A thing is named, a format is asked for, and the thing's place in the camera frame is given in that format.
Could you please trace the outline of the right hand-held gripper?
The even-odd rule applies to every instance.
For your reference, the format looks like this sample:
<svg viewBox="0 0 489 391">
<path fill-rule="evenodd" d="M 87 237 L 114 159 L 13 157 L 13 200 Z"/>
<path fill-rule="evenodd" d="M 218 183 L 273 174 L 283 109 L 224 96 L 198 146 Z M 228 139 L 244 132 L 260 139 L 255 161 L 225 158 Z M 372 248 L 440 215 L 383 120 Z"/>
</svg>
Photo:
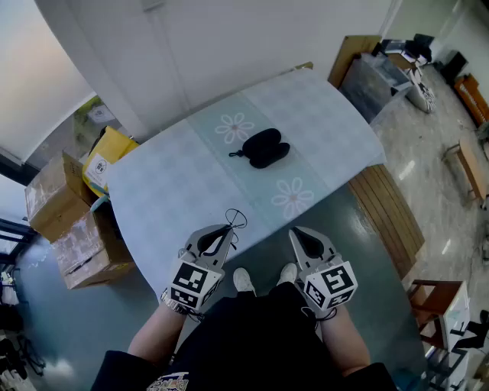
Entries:
<svg viewBox="0 0 489 391">
<path fill-rule="evenodd" d="M 351 264 L 335 254 L 329 238 L 300 226 L 291 228 L 289 237 L 300 269 L 304 270 L 299 274 L 303 293 L 313 305 L 319 311 L 327 311 L 348 302 L 358 282 Z M 312 267 L 317 260 L 328 261 Z"/>
</svg>

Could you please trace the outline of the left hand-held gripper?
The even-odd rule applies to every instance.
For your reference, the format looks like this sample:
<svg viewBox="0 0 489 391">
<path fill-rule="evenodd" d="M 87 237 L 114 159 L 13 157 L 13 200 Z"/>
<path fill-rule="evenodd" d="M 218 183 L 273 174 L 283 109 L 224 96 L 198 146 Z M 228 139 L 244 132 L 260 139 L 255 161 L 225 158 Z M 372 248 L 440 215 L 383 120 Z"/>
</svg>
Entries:
<svg viewBox="0 0 489 391">
<path fill-rule="evenodd" d="M 199 310 L 225 276 L 222 269 L 234 237 L 231 225 L 210 225 L 194 231 L 172 262 L 170 298 L 190 310 Z"/>
</svg>

